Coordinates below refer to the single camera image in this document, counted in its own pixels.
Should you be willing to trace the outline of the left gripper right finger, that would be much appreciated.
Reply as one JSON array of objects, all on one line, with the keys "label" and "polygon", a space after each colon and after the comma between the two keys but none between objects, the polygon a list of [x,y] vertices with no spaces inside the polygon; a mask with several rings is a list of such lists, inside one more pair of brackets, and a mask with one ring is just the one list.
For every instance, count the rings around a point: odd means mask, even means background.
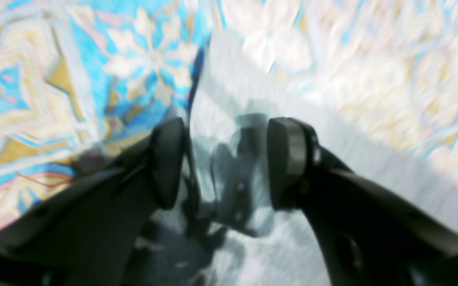
[{"label": "left gripper right finger", "polygon": [[293,118],[267,127],[275,210],[307,218],[333,286],[458,286],[458,234],[355,174]]}]

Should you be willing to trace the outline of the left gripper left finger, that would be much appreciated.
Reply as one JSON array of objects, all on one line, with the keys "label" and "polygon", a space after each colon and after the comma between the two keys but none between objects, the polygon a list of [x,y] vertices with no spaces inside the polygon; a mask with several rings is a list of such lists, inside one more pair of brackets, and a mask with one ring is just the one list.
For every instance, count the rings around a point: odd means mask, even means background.
[{"label": "left gripper left finger", "polygon": [[176,202],[185,141],[183,119],[165,121],[0,230],[0,286],[120,286],[142,225]]}]

